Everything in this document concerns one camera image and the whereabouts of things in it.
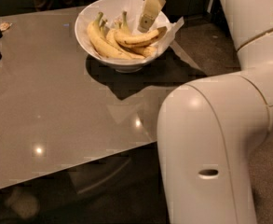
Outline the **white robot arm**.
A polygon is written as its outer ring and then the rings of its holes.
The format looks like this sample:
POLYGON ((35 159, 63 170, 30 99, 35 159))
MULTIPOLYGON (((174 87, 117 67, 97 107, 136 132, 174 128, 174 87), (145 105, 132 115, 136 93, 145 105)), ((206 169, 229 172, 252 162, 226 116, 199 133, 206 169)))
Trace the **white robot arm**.
POLYGON ((185 83, 160 108, 171 224, 257 224, 249 154, 273 138, 273 0, 220 0, 241 69, 185 83))

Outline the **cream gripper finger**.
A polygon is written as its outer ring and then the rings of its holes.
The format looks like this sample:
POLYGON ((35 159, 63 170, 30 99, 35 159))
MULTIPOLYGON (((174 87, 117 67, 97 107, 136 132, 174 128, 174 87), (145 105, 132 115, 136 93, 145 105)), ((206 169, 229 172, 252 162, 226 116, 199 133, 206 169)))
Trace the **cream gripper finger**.
POLYGON ((139 19, 138 30, 146 33, 154 24, 158 14, 165 6, 166 0, 144 0, 143 10, 139 19))

